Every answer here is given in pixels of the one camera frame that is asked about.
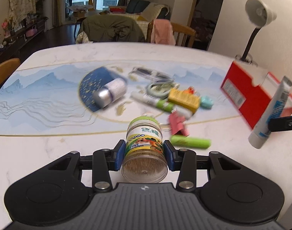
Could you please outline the dark tv cabinet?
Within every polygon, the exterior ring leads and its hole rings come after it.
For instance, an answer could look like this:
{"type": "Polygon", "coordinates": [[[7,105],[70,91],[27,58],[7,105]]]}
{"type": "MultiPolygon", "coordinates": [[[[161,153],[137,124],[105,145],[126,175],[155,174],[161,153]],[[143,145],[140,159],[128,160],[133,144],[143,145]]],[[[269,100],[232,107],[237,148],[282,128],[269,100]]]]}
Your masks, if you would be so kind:
{"type": "Polygon", "coordinates": [[[5,50],[0,52],[0,64],[12,58],[20,58],[20,50],[44,32],[45,22],[46,17],[36,19],[35,22],[18,30],[12,37],[5,39],[7,44],[5,50]]]}

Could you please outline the yellow small box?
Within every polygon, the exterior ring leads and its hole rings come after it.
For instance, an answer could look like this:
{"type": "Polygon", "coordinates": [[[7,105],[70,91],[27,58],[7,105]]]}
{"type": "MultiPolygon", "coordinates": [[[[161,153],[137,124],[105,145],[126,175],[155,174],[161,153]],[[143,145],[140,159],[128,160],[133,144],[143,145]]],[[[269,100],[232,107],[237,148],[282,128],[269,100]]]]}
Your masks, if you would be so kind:
{"type": "Polygon", "coordinates": [[[196,113],[200,106],[200,97],[194,94],[189,94],[185,91],[172,88],[168,95],[168,101],[188,109],[193,114],[196,113]]]}

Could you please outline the white blue toothpaste tube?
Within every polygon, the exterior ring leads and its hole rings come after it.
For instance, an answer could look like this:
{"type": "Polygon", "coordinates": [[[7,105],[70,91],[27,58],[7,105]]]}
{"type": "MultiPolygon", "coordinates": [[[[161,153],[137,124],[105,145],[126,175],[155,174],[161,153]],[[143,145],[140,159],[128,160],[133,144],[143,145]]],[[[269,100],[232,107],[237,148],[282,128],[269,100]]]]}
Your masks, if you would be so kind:
{"type": "Polygon", "coordinates": [[[248,137],[249,143],[255,149],[260,149],[268,140],[269,135],[271,134],[268,127],[269,121],[271,119],[279,118],[282,114],[287,99],[290,95],[291,86],[292,81],[288,77],[284,76],[266,110],[248,137]]]}

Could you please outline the toothpick jar green lid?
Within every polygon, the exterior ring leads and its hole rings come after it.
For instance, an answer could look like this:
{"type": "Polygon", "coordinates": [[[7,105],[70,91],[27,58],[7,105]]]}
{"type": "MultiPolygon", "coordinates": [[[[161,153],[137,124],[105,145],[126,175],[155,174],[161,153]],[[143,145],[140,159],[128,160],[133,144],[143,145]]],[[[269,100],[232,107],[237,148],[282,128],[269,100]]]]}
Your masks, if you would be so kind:
{"type": "Polygon", "coordinates": [[[126,134],[123,177],[131,183],[159,183],[167,173],[159,122],[149,116],[133,119],[126,134]]]}

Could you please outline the orange toy keychain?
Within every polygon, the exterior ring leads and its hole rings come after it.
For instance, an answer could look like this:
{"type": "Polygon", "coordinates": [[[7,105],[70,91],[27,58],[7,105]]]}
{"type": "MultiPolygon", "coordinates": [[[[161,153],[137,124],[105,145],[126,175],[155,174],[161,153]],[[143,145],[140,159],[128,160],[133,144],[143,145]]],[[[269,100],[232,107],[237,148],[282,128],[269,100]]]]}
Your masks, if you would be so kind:
{"type": "Polygon", "coordinates": [[[188,89],[184,90],[186,94],[195,94],[196,90],[193,87],[188,87],[188,89]]]}

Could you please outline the teal round eraser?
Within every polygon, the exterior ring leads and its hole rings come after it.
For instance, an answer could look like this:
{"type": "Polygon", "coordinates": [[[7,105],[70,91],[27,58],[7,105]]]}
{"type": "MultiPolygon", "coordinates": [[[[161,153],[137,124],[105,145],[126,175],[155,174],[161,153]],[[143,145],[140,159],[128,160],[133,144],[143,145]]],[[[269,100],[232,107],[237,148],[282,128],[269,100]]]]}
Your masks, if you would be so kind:
{"type": "Polygon", "coordinates": [[[201,96],[200,107],[210,110],[213,107],[213,100],[208,96],[201,96]]]}

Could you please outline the white silver bottle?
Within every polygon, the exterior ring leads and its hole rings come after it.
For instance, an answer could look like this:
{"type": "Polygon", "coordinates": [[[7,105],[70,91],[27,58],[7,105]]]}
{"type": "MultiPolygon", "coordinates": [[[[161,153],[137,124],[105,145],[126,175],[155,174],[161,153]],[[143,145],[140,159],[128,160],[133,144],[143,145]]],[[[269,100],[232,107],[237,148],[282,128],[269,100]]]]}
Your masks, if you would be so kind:
{"type": "Polygon", "coordinates": [[[116,78],[111,82],[105,84],[103,87],[94,91],[92,96],[94,103],[104,108],[109,104],[122,98],[127,92],[127,83],[122,78],[116,78]]]}

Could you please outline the folded sunglasses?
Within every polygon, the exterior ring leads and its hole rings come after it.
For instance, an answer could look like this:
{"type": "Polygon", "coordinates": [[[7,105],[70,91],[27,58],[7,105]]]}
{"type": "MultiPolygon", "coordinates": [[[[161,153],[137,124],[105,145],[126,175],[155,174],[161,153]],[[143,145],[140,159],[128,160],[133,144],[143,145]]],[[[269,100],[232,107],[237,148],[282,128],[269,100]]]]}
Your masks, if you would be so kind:
{"type": "Polygon", "coordinates": [[[130,74],[137,74],[143,78],[148,80],[152,80],[154,82],[158,81],[174,81],[172,77],[168,74],[163,73],[161,71],[145,68],[145,67],[133,67],[130,74]]]}

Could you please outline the olive green jacket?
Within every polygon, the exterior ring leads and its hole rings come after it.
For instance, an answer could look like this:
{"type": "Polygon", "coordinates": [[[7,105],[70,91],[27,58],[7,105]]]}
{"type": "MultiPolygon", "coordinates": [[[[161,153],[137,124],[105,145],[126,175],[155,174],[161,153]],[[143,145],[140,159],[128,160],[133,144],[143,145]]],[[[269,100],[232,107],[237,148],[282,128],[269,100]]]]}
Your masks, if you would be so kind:
{"type": "Polygon", "coordinates": [[[76,37],[76,44],[100,42],[146,42],[134,19],[119,15],[93,15],[85,18],[76,37]]]}

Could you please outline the blue mountain table mat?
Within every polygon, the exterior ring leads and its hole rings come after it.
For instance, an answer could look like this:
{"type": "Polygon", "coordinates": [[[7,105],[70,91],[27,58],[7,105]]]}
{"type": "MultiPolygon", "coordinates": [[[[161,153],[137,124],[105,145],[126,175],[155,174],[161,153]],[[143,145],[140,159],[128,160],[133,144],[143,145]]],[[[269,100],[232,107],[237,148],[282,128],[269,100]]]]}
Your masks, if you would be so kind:
{"type": "Polygon", "coordinates": [[[0,136],[124,131],[139,116],[163,125],[239,115],[221,91],[226,68],[174,61],[94,61],[15,71],[0,89],[0,136]]]}

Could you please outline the sofa with blankets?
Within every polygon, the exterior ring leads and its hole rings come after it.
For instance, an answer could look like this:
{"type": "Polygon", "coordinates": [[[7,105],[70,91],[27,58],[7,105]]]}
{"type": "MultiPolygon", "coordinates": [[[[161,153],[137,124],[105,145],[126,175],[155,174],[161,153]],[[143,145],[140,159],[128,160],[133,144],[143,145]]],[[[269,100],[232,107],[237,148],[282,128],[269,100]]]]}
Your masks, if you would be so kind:
{"type": "Polygon", "coordinates": [[[145,0],[130,0],[127,6],[110,6],[109,13],[133,19],[147,39],[149,24],[155,19],[170,20],[170,7],[145,0]]]}

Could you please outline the wooden chair with pink cloth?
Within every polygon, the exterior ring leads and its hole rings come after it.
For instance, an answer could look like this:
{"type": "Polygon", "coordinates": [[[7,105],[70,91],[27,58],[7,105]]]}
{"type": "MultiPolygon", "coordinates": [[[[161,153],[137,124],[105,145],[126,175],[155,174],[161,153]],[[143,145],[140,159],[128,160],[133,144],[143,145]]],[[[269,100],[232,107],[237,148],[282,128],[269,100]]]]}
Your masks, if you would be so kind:
{"type": "MultiPolygon", "coordinates": [[[[147,43],[151,43],[150,36],[152,33],[153,22],[149,24],[146,39],[147,43]]],[[[171,22],[171,24],[173,27],[173,36],[176,42],[175,46],[192,48],[196,37],[196,31],[190,28],[189,26],[184,26],[174,22],[171,22]]]]}

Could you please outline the green white glue pen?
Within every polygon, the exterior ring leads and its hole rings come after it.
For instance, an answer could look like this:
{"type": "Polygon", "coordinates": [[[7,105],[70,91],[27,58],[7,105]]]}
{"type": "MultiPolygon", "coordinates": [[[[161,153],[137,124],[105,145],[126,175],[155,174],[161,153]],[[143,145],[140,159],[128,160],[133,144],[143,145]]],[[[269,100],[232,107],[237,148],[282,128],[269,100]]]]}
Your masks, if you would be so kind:
{"type": "Polygon", "coordinates": [[[167,100],[163,100],[154,96],[140,94],[136,91],[133,91],[130,97],[138,102],[152,106],[154,108],[157,108],[164,112],[168,112],[170,114],[173,112],[177,112],[180,116],[183,116],[185,119],[190,119],[193,115],[193,113],[190,110],[184,107],[175,105],[171,102],[168,102],[167,100]]]}

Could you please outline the pink binder clip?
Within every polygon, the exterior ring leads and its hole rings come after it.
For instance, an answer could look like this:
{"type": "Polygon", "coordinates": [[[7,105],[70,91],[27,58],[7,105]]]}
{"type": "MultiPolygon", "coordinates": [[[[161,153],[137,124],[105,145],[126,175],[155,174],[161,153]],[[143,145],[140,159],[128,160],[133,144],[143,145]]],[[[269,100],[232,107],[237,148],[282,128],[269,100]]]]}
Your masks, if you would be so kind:
{"type": "Polygon", "coordinates": [[[181,136],[189,136],[188,130],[184,124],[186,121],[185,117],[179,114],[177,111],[173,111],[169,115],[169,126],[171,135],[181,135],[181,136]]]}

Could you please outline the pink cloth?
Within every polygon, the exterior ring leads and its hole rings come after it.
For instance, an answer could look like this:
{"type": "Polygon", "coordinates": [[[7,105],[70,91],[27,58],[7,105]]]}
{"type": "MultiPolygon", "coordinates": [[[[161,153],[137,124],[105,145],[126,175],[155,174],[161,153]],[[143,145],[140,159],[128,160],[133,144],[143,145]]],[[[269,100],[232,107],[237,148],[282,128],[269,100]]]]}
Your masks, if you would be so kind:
{"type": "Polygon", "coordinates": [[[163,44],[175,46],[173,27],[169,20],[155,19],[153,22],[150,42],[153,44],[163,44]]]}

